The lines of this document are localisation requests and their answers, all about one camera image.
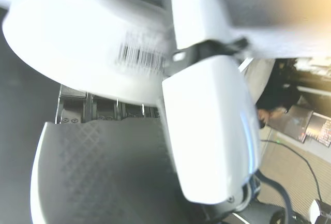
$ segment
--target thin black wire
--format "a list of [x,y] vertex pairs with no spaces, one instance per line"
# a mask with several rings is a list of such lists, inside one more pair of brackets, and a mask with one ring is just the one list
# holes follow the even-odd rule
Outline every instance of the thin black wire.
[[270,185],[271,187],[273,187],[275,190],[277,190],[281,194],[281,196],[284,199],[284,203],[285,203],[285,224],[292,224],[293,223],[293,217],[292,217],[293,210],[292,210],[292,206],[291,206],[291,199],[290,199],[288,193],[286,192],[286,190],[284,189],[284,187],[281,186],[276,181],[271,180],[270,178],[263,175],[260,170],[257,170],[255,175],[262,182]]
[[320,201],[323,202],[323,201],[322,201],[322,197],[321,197],[321,193],[320,193],[319,182],[317,181],[317,178],[316,178],[316,176],[315,176],[315,173],[314,173],[314,171],[313,171],[312,167],[310,166],[310,163],[308,162],[307,159],[305,159],[301,154],[299,154],[299,153],[296,152],[294,149],[290,148],[289,146],[287,146],[287,145],[285,145],[285,144],[283,144],[283,143],[276,142],[276,141],[272,141],[272,140],[261,140],[261,141],[263,141],[263,142],[269,142],[269,143],[275,143],[275,144],[278,144],[278,145],[282,145],[282,146],[286,147],[287,149],[289,149],[290,151],[292,151],[293,153],[295,153],[295,154],[296,154],[297,156],[299,156],[301,159],[303,159],[303,160],[306,162],[306,164],[308,165],[308,167],[309,167],[309,169],[310,169],[310,171],[311,171],[311,174],[312,174],[312,176],[313,176],[314,179],[315,179],[316,188],[317,188],[317,193],[318,193],[318,195],[319,195]]

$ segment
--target person in black clothing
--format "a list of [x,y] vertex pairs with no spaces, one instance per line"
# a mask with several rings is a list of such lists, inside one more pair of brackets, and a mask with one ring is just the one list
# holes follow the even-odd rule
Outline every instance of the person in black clothing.
[[269,80],[256,104],[260,128],[263,128],[269,119],[279,118],[286,114],[291,106],[299,101],[300,96],[296,86],[284,87],[277,81]]

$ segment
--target barcode label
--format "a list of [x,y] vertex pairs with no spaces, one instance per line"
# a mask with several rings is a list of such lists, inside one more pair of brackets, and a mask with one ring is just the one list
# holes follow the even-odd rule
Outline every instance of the barcode label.
[[145,68],[153,72],[163,73],[165,58],[165,54],[161,52],[121,44],[116,62],[127,67]]

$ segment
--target dark gray background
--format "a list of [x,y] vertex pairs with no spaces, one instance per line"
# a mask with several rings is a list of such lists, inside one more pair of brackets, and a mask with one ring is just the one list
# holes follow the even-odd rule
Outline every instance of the dark gray background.
[[[0,8],[0,23],[6,11]],[[31,222],[30,179],[38,140],[54,122],[59,84],[21,61],[0,32],[0,224]]]

